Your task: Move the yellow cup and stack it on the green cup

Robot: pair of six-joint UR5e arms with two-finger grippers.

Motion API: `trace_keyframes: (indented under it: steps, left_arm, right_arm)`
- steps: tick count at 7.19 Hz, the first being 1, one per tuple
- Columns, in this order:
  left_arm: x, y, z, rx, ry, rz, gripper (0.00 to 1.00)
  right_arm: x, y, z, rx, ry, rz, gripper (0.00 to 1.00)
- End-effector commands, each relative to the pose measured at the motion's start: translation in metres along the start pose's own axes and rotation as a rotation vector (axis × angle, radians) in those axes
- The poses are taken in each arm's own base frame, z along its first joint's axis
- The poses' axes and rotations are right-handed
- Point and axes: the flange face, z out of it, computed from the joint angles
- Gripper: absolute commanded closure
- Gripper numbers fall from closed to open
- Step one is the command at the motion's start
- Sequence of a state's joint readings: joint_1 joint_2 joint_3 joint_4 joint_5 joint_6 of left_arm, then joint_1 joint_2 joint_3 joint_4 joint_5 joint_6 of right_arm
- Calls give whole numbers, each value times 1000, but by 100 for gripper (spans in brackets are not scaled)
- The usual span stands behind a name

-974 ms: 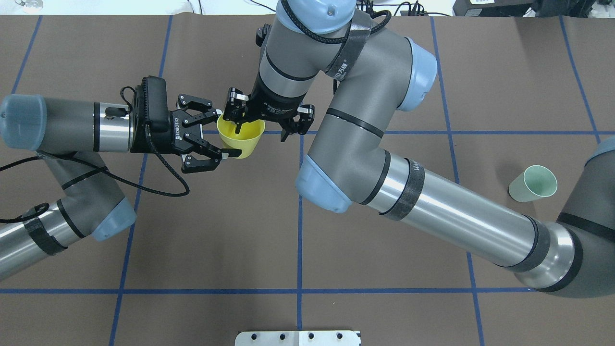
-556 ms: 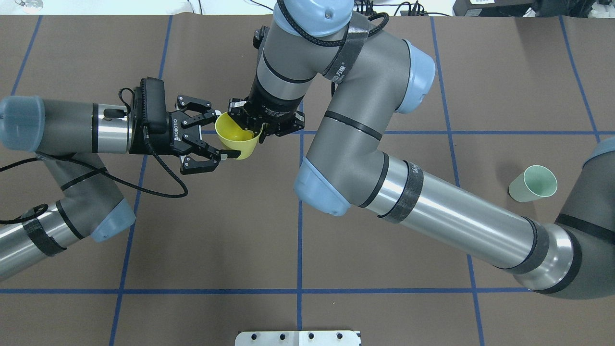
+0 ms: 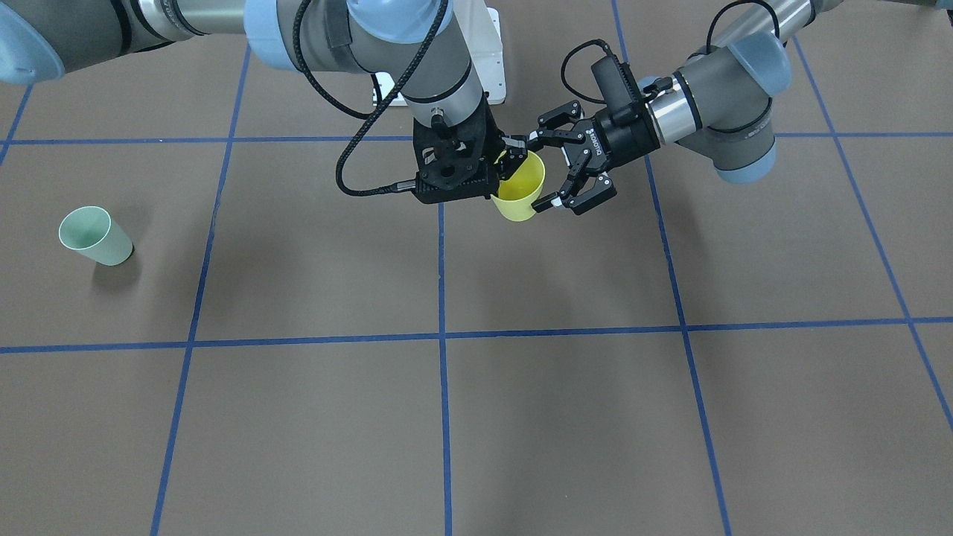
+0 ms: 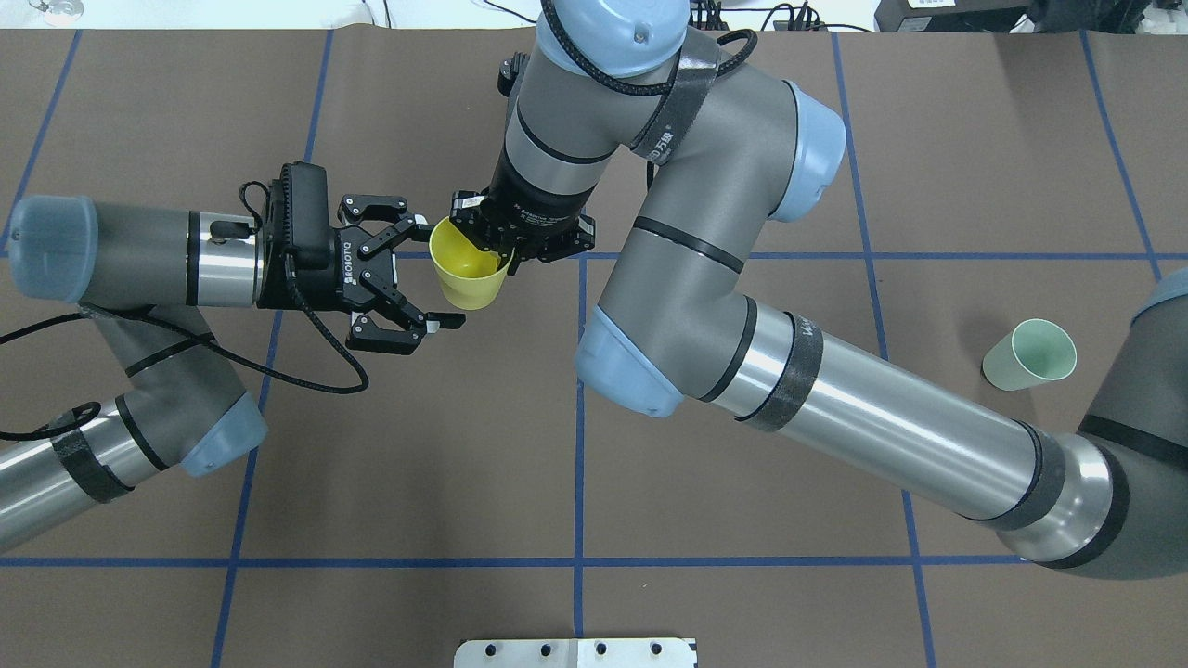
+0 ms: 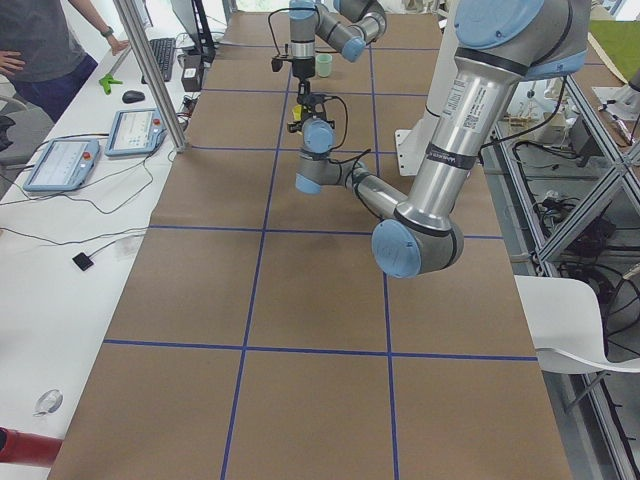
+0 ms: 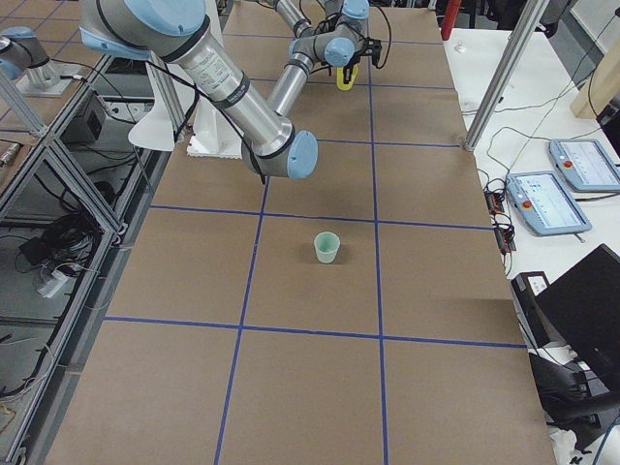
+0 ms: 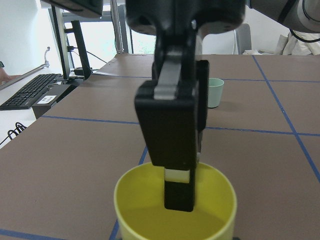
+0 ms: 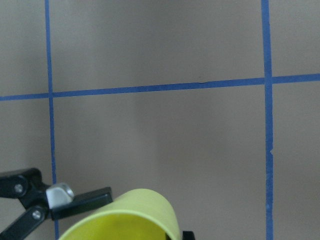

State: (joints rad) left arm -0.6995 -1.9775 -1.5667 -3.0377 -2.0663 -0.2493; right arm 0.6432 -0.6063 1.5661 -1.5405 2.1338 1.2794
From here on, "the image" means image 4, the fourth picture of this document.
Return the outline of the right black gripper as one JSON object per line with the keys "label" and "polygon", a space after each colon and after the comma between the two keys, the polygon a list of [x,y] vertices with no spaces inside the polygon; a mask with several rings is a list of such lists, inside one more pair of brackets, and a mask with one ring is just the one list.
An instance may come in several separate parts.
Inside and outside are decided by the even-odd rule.
{"label": "right black gripper", "polygon": [[484,190],[454,191],[449,219],[480,252],[497,252],[501,275],[516,276],[522,261],[560,261],[595,246],[595,221],[583,212],[593,189],[546,191],[500,158]]}

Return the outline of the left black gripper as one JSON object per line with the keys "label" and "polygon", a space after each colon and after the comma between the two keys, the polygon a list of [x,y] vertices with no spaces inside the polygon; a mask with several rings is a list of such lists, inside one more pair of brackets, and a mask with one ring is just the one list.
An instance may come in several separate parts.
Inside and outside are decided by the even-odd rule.
{"label": "left black gripper", "polygon": [[398,355],[411,355],[436,330],[465,326],[466,314],[421,310],[399,291],[394,246],[411,239],[428,244],[432,225],[424,216],[394,196],[348,195],[339,213],[341,223],[330,223],[331,264],[323,270],[298,270],[290,256],[270,257],[267,213],[258,237],[265,253],[259,308],[301,309],[293,285],[310,310],[349,315],[345,347]]}

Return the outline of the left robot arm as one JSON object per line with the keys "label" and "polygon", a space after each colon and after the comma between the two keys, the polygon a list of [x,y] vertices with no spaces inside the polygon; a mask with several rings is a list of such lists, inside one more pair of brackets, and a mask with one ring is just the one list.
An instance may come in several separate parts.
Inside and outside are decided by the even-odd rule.
{"label": "left robot arm", "polygon": [[[19,420],[4,421],[4,552],[124,502],[162,472],[211,474],[263,445],[268,426],[239,368],[352,396],[369,387],[361,352],[411,355],[437,330],[463,326],[462,313],[423,310],[398,288],[394,247],[432,232],[403,198],[349,195],[331,223],[326,195],[287,195],[279,181],[263,193],[263,207],[242,215],[86,196],[15,206],[14,288],[70,309],[6,330],[4,345],[71,323],[84,334],[20,348],[19,367],[4,371],[4,402],[42,382],[64,390],[108,376],[119,389],[59,410],[23,407]],[[352,383],[320,383],[230,351],[207,307],[301,314],[352,368]]]}

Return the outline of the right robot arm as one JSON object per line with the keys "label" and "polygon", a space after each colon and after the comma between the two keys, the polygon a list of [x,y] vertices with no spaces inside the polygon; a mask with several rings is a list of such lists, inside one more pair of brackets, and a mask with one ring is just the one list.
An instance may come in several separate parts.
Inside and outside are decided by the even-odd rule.
{"label": "right robot arm", "polygon": [[1184,573],[1184,271],[1132,319],[1073,434],[963,399],[742,295],[764,223],[819,203],[847,149],[836,111],[747,63],[756,34],[684,1],[544,1],[510,61],[491,185],[450,218],[503,269],[594,245],[583,216],[617,149],[658,168],[575,355],[579,379],[665,418],[684,398],[866,470],[1082,578]]}

